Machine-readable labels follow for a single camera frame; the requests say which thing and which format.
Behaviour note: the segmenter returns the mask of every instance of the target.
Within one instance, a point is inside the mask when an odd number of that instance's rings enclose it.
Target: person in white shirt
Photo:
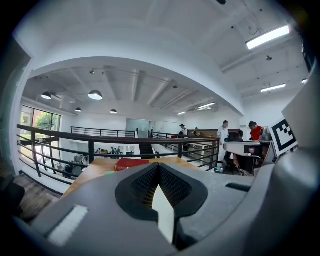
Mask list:
[[[183,132],[184,135],[187,135],[188,130],[186,129],[184,124],[181,124],[179,127],[181,127],[181,132]]]
[[[217,136],[220,138],[220,147],[219,147],[219,155],[218,161],[222,162],[225,158],[226,151],[224,150],[225,139],[229,137],[228,132],[229,122],[226,120],[223,122],[223,125],[218,129],[216,133]]]

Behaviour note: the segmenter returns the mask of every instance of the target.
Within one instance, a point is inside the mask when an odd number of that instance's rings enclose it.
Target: ceiling beam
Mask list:
[[[160,109],[165,109],[175,103],[178,103],[179,101],[182,101],[184,98],[188,97],[189,95],[193,94],[195,91],[194,90],[186,90],[174,99],[170,100],[168,103],[166,103],[163,107]]]
[[[153,0],[145,18],[148,26],[157,26],[164,17],[166,10],[169,8],[170,0]]]
[[[148,105],[152,105],[162,94],[162,92],[172,83],[175,83],[173,79],[166,78],[165,82],[162,82],[161,85],[158,87],[158,89],[154,92],[154,94],[151,96]]]
[[[146,77],[146,73],[142,70],[134,69],[132,71],[135,75],[132,76],[132,95],[131,100],[135,102],[137,100],[137,96],[139,95],[140,85],[143,83],[143,80]]]
[[[55,74],[49,74],[49,79],[64,89],[64,91],[55,91],[57,94],[62,94],[64,101],[66,101],[65,96],[67,96],[72,101],[76,101],[78,99],[82,102],[82,100],[79,97],[75,97],[75,94],[72,92],[72,87],[66,85],[66,83],[61,81],[60,79],[57,79]]]
[[[235,70],[236,68],[255,60],[260,56],[267,57],[267,55],[272,55],[281,49],[289,48],[296,45],[297,37],[293,34],[285,36],[281,39],[276,39],[274,41],[268,42],[264,46],[257,47],[257,49],[254,51],[249,51],[248,54],[245,54],[241,57],[237,57],[236,59],[223,64],[220,67],[221,72],[223,74],[227,74],[232,70]]]
[[[89,87],[82,81],[82,79],[76,74],[76,72],[72,68],[68,68],[68,70],[74,76],[74,78],[78,80],[78,82],[82,85],[85,91],[89,92],[90,91]]]
[[[115,99],[115,100],[120,100],[120,97],[118,96],[117,92],[116,92],[116,87],[115,87],[115,78],[114,75],[112,74],[112,66],[104,66],[103,69],[104,71],[104,78],[106,79],[106,85],[109,88],[109,92],[111,94],[111,96]]]

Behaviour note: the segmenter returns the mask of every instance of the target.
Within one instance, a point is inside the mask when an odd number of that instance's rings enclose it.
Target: person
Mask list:
[[[198,127],[196,127],[196,128],[194,129],[193,136],[199,136],[199,134],[197,133],[197,131],[198,131]]]
[[[229,126],[229,122],[227,120],[225,120],[217,132],[217,136],[220,138],[218,162],[222,162],[225,158],[225,155],[226,155],[226,151],[224,149],[224,144],[225,144],[225,139],[228,138],[228,136],[229,136],[228,126]]]
[[[223,125],[218,129],[217,136],[220,138],[220,146],[223,146],[225,144],[225,139],[229,136],[228,126],[229,122],[226,120],[223,122]]]
[[[179,135],[178,135],[178,139],[184,139],[185,136],[184,136],[184,132],[183,131],[180,131],[179,132]]]
[[[251,129],[251,141],[258,141],[260,139],[260,132],[263,129],[261,126],[257,125],[256,122],[251,121],[249,123],[249,128]]]
[[[240,141],[244,141],[244,132],[242,130],[238,131],[238,134],[239,134],[239,140]]]
[[[183,132],[184,135],[187,135],[187,129],[186,129],[185,125],[184,124],[180,124],[179,127],[181,127],[181,132]]]

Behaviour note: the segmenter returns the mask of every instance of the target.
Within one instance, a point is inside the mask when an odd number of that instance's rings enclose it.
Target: green tree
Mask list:
[[[23,125],[25,123],[25,119],[24,119],[24,113],[21,113],[21,120],[20,120],[20,125]]]
[[[35,118],[35,127],[44,130],[50,130],[50,122],[51,122],[51,115],[47,112],[41,112],[41,115],[38,115]]]

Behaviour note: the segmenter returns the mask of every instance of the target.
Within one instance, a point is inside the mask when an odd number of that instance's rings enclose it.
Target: wooden floor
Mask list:
[[[10,174],[6,164],[0,159],[0,177],[7,178]],[[13,182],[25,190],[20,204],[23,210],[20,217],[26,222],[32,221],[41,211],[61,198],[61,195],[42,187],[25,174],[15,177]]]

